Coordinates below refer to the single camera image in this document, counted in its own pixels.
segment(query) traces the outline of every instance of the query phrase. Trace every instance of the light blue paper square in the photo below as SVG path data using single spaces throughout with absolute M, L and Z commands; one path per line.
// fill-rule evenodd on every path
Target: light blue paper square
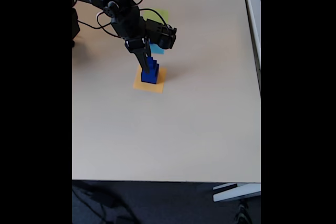
M 157 44 L 150 44 L 152 54 L 162 55 L 164 54 L 164 49 L 159 47 Z

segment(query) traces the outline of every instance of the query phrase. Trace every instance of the blue block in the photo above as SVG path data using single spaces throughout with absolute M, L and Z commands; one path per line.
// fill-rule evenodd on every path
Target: blue block
M 149 70 L 149 73 L 145 73 L 145 71 L 142 70 L 141 81 L 156 84 L 160 64 L 157 64 L 156 60 L 153 60 L 153 57 L 147 57 L 147 62 L 148 62 L 150 70 Z

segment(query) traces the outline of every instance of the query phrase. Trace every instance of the orange paper square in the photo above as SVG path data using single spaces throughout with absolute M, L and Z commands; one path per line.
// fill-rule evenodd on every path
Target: orange paper square
M 139 65 L 138 69 L 136 71 L 136 76 L 135 76 L 135 81 L 134 81 L 133 87 L 135 89 L 141 89 L 141 90 L 145 90 L 145 91 L 162 93 L 164 78 L 166 77 L 167 69 L 159 67 L 159 73 L 157 74 L 158 75 L 158 81 L 157 81 L 156 84 L 142 82 L 141 81 L 141 71 L 142 71 L 142 68 Z

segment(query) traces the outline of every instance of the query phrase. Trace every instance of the sticky note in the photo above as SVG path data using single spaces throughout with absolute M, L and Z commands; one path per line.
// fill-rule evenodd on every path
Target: sticky note
M 157 11 L 164 19 L 164 21 L 166 21 L 166 23 L 168 24 L 169 22 L 169 12 L 167 10 L 164 9 L 159 9 L 159 8 L 152 8 L 153 10 Z M 161 24 L 163 24 L 161 18 L 155 13 L 152 12 L 150 10 L 144 10 L 142 13 L 142 17 L 144 20 L 146 19 L 151 19 L 153 21 L 159 22 Z
M 135 81 L 134 81 L 133 87 L 135 89 L 141 89 L 141 90 L 145 90 L 145 91 L 162 93 L 164 78 L 166 77 L 167 69 L 159 67 L 159 73 L 157 74 L 158 75 L 158 81 L 157 81 L 156 84 L 142 82 L 141 81 L 141 71 L 142 71 L 142 68 L 139 65 L 138 69 L 136 70 L 136 76 L 135 76 Z
M 161 47 L 159 47 L 157 44 L 149 44 L 149 46 L 151 48 L 152 54 L 159 54 L 159 55 L 164 54 L 164 50 Z

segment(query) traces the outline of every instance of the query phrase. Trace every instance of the tabletop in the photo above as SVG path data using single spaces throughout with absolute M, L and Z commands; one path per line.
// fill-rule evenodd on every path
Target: tabletop
M 97 26 L 97 8 L 75 8 Z M 144 0 L 140 8 L 167 10 L 177 28 L 173 49 L 152 55 L 166 68 L 163 92 L 134 89 L 138 61 L 124 41 L 80 24 L 72 178 L 259 183 L 261 98 L 245 0 Z

